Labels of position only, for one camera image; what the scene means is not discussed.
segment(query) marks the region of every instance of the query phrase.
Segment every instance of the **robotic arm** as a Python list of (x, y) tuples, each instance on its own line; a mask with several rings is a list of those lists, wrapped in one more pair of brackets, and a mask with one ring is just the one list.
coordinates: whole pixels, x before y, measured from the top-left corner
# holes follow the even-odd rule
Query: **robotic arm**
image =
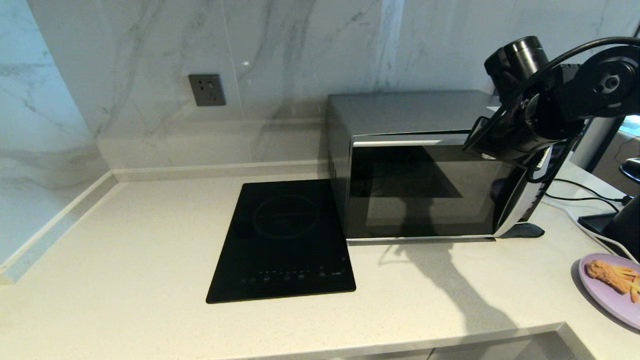
[[(562, 64), (605, 45), (622, 46), (601, 51), (582, 65)], [(545, 181), (561, 165), (558, 161), (556, 168), (533, 179), (549, 147), (576, 141), (586, 119), (640, 113), (639, 65), (640, 38), (595, 40), (552, 61), (536, 37), (505, 45), (484, 63), (502, 106), (490, 119), (476, 121), (463, 150), (525, 168), (529, 182)]]

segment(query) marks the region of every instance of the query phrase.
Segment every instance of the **baseboard trim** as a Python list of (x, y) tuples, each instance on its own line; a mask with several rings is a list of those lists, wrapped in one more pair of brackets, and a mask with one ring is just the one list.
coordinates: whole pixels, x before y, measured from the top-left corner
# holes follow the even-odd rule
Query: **baseboard trim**
[(326, 164), (325, 160), (308, 160), (196, 167), (133, 168), (116, 169), (113, 174), (121, 183), (309, 173), (318, 174), (319, 177), (326, 177)]
[(78, 195), (0, 265), (0, 284), (15, 284), (51, 245), (58, 241), (116, 184), (118, 184), (118, 179), (112, 171), (109, 171)]

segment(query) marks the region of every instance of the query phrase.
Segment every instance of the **purple plate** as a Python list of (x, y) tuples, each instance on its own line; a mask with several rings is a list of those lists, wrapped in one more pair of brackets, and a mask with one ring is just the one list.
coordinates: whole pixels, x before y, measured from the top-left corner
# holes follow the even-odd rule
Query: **purple plate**
[(591, 296), (610, 314), (619, 318), (625, 324), (640, 330), (640, 302), (631, 302), (631, 295), (620, 295), (604, 282), (587, 275), (584, 266), (592, 260), (602, 260), (611, 265), (625, 266), (640, 272), (640, 265), (631, 260), (611, 254), (589, 254), (580, 259), (580, 281)]

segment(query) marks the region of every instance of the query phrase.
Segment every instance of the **microwave top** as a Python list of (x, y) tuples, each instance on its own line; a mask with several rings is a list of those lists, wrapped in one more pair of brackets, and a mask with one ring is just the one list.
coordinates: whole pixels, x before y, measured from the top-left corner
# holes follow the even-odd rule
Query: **microwave top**
[(469, 131), (497, 97), (478, 90), (329, 95), (329, 112), (348, 135)]

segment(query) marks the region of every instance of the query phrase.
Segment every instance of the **microwave oven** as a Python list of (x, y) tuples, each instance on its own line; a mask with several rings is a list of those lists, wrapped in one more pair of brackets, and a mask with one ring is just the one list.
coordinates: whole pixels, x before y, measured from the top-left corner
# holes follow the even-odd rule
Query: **microwave oven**
[(461, 150), (496, 104), (476, 90), (330, 95), (328, 170), (346, 238), (499, 237), (525, 222), (545, 184)]

